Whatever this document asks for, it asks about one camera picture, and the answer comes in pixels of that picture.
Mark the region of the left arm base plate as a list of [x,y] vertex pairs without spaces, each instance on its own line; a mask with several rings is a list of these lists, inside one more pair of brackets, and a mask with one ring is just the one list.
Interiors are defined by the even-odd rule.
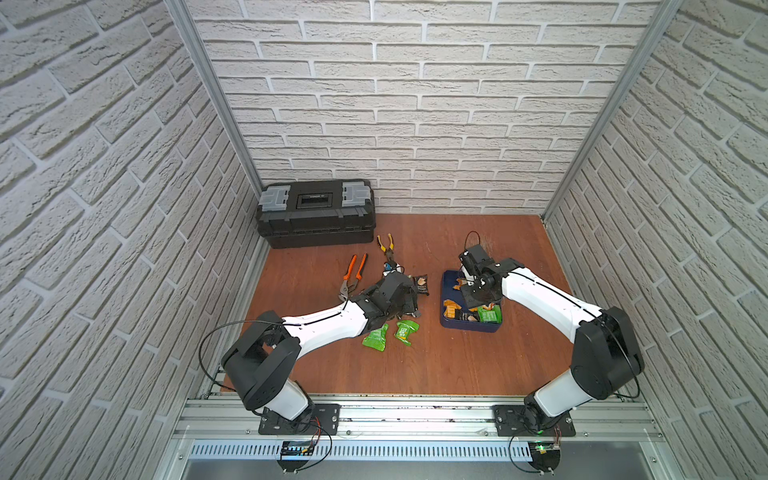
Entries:
[[290,420],[267,407],[261,412],[260,435],[310,435],[319,431],[335,435],[338,431],[341,405],[311,403],[295,419]]

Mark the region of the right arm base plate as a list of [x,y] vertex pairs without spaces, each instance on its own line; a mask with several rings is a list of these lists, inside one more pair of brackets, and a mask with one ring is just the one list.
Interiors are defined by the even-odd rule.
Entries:
[[533,405],[501,404],[491,407],[499,437],[551,436],[575,437],[576,430],[568,411],[548,417]]

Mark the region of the black cracker packet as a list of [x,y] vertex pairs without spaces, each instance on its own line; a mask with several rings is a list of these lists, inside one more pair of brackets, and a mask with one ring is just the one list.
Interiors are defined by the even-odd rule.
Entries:
[[428,276],[415,275],[412,277],[415,289],[420,295],[429,295]]

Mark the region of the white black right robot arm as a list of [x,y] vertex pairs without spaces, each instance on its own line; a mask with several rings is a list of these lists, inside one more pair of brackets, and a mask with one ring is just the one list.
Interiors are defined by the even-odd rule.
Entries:
[[516,260],[492,259],[479,244],[459,259],[466,280],[460,292],[468,307],[506,298],[537,314],[573,344],[569,369],[525,398],[523,418],[530,429],[544,430],[573,408],[604,400],[639,381],[645,361],[624,310],[580,300]]

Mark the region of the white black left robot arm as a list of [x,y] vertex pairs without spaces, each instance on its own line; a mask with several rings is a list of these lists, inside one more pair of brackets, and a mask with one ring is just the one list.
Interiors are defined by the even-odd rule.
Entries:
[[246,410],[265,407],[286,420],[303,420],[312,401],[290,379],[297,360],[417,312],[418,293],[413,279],[395,271],[327,310],[285,318],[273,311],[263,313],[226,351],[221,366]]

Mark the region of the dark blue storage box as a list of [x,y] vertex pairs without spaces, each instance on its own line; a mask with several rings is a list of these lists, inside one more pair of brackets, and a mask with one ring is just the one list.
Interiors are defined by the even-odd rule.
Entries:
[[442,327],[456,330],[495,333],[503,322],[499,302],[470,306],[462,294],[465,278],[458,270],[446,270],[441,279],[440,317]]

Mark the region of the green cookie packet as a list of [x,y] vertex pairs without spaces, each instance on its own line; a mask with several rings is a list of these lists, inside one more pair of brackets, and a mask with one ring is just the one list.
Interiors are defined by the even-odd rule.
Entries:
[[383,352],[386,349],[387,344],[387,332],[389,325],[384,324],[382,327],[371,331],[362,341],[362,345],[367,348],[374,349],[379,352]]
[[400,320],[397,322],[395,338],[407,346],[411,346],[410,336],[420,329],[420,325],[412,320]]

